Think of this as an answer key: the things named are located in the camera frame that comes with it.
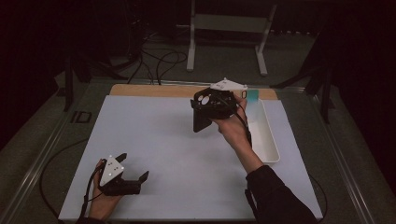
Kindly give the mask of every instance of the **black cable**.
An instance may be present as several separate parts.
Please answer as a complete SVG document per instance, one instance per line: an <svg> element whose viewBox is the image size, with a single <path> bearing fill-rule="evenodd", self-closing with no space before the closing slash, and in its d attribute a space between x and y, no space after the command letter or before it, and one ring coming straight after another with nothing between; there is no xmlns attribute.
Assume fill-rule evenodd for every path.
<svg viewBox="0 0 396 224"><path fill-rule="evenodd" d="M93 178L95 177L95 175L96 175L96 173L98 171L103 169L103 167L104 167L104 164L96 167L95 170L93 171L93 173L91 174L90 180L89 180L88 185L87 185L87 190L85 191L85 195L84 195L84 204L81 206L81 213L79 214L79 217L84 217L85 216L85 212L87 211L88 202L94 200L95 198L99 197L102 194L102 193L100 193L99 195L96 195L92 199L90 199L90 200L88 199L89 196L90 196L91 183L93 181Z"/></svg>
<svg viewBox="0 0 396 224"><path fill-rule="evenodd" d="M88 138L82 139L82 140L80 140L80 141L78 141L76 143L73 143L72 145L69 145L69 146L64 147L61 150L59 150L57 153L55 153L53 156L51 156L49 158L49 160L47 161L46 165L43 168L43 171L40 174L40 177L39 177L39 180L38 180L38 188L40 190L41 198L43 199L45 205L48 207L48 209L51 211L51 213L56 217L56 219L58 219L59 214L55 211L55 209L52 207L52 205L50 205L49 201L47 200L47 197L44 194L44 190L43 190L43 178L44 178L43 176L44 176L44 173L46 172L47 167L52 162L52 160L55 159L59 154L61 154L62 152L66 151L70 147L74 147L74 146L76 146L76 145L78 145L80 143L86 142L86 141L88 141Z"/></svg>
<svg viewBox="0 0 396 224"><path fill-rule="evenodd" d="M241 107L242 111L244 112L245 117L247 118L246 125L247 125L247 128L248 128L248 115L247 115L247 112L246 112L246 110L244 109L244 107L242 107L240 104L238 104L238 103L236 103L236 104L237 104L239 107Z"/></svg>
<svg viewBox="0 0 396 224"><path fill-rule="evenodd" d="M323 197L324 197L324 202L325 202L326 207L324 208L323 218L322 218L321 220L318 221L318 223L320 223L320 222L322 222L323 219L327 216L327 210L328 210L327 196L326 196L326 193L324 192L323 187L319 184L319 182L318 182L311 174L308 174L308 175L309 175L309 177L310 177L311 179L313 179L313 180L315 181L315 183L317 183L317 185L318 185L318 187L320 188L320 191L322 192Z"/></svg>
<svg viewBox="0 0 396 224"><path fill-rule="evenodd" d="M163 75L165 75L166 72L168 72L168 71L171 70L173 67L175 67L177 63L173 63L173 65L172 65L170 68L166 69L166 71L164 71L162 74L159 74L160 64L161 64L161 62L163 62L163 59L164 59L164 58L166 58L168 55L172 55L172 54L174 54L174 53L177 55L177 62L178 62L179 57L178 57L178 53L177 53L177 52L169 52L169 53L166 53L166 54L164 54L164 55L161 57L161 59L158 61L157 67L156 67L156 69L155 69L155 74L156 74L156 76L157 76L158 85L162 85L161 79L162 79Z"/></svg>
<svg viewBox="0 0 396 224"><path fill-rule="evenodd" d="M137 74L137 72L139 71L140 67L142 66L143 63L143 56L142 53L139 53L139 65L137 66L137 68L134 70L134 72L131 74L131 76L128 78L128 81L126 84L131 83L132 78L134 78L134 76Z"/></svg>
<svg viewBox="0 0 396 224"><path fill-rule="evenodd" d="M184 63L184 62L187 60L187 54L185 54L185 53L183 53L183 52L178 52L178 51L176 51L176 50L174 50L174 49L161 49L161 50L171 50L171 52L165 53L161 58L159 58L159 57L157 57L157 56L155 56L155 55L152 55L152 54L150 54L150 53L148 53L148 52L142 50L143 53L145 53L145 54L147 54L148 56L153 57L153 58L155 58L155 59L158 60L158 63L157 63L157 66L156 66L156 77L157 77L157 81L158 81L158 84L159 84L159 85L162 85L161 79L163 78L163 76L164 76L169 70L171 70L172 68L174 68L178 63ZM164 59L164 58L166 58L167 56L172 55L172 54L176 54L176 56L177 56L177 60L176 60L175 62L166 61L166 60ZM184 56L184 58L183 58L182 60L180 60L180 57L179 57L180 54ZM159 70L160 70L160 64L161 64L161 63L170 63L170 64L172 64L172 65L171 65L171 67L169 67L168 69L166 69L164 72L162 72L162 73L160 74L160 73L159 73Z"/></svg>
<svg viewBox="0 0 396 224"><path fill-rule="evenodd" d="M148 79L149 79L149 84L153 85L154 84L154 76L152 75L151 71L149 70L149 66L144 62L143 62L143 65L145 65L146 69L148 70L147 75L148 75Z"/></svg>

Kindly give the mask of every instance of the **black sleeve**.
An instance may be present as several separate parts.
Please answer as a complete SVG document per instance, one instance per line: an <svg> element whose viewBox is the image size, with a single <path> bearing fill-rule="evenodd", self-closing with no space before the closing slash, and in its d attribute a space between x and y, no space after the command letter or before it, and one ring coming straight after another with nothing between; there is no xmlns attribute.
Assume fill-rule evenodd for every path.
<svg viewBox="0 0 396 224"><path fill-rule="evenodd" d="M105 222L91 217L81 217L76 224L105 224Z"/></svg>
<svg viewBox="0 0 396 224"><path fill-rule="evenodd" d="M249 173L247 187L256 200L259 223L318 223L311 210L285 186L269 166L264 165Z"/></svg>

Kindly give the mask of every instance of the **metal stand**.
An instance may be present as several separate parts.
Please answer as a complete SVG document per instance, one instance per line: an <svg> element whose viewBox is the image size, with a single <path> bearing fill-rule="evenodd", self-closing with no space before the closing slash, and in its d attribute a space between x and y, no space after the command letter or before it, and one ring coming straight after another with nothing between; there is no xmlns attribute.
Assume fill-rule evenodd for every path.
<svg viewBox="0 0 396 224"><path fill-rule="evenodd" d="M191 26L190 26L190 47L187 59L187 71L192 72L195 60L195 29L239 31L250 33L262 33L262 42L256 46L257 62L260 68L260 75L267 76L262 51L270 33L271 24L276 12L276 5L273 5L268 18L255 17L234 17L222 15L207 15L195 13L195 0L191 0Z"/></svg>

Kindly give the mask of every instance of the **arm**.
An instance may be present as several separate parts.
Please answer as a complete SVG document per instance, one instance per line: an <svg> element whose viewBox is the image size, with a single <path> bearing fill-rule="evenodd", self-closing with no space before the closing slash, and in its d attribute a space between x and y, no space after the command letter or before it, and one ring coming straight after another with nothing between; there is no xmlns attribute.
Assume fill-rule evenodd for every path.
<svg viewBox="0 0 396 224"><path fill-rule="evenodd" d="M235 98L240 104L237 113L247 120L244 112L247 101L237 96ZM317 223L312 212L253 151L241 120L231 116L229 119L213 121L219 125L219 132L231 145L247 172L247 185L256 200L260 223Z"/></svg>
<svg viewBox="0 0 396 224"><path fill-rule="evenodd" d="M97 172L93 178L92 197L94 199L91 202L90 213L88 217L79 218L77 224L104 224L122 198L122 196L106 196L102 194L102 191L98 188L99 177L99 172Z"/></svg>

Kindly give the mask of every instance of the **teal object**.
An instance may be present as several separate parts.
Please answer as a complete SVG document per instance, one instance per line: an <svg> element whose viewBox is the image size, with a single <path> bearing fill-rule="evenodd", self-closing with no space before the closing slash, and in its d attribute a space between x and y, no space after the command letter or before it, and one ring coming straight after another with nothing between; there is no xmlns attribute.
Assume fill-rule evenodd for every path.
<svg viewBox="0 0 396 224"><path fill-rule="evenodd" d="M247 90L247 102L254 103L259 100L259 90Z"/></svg>

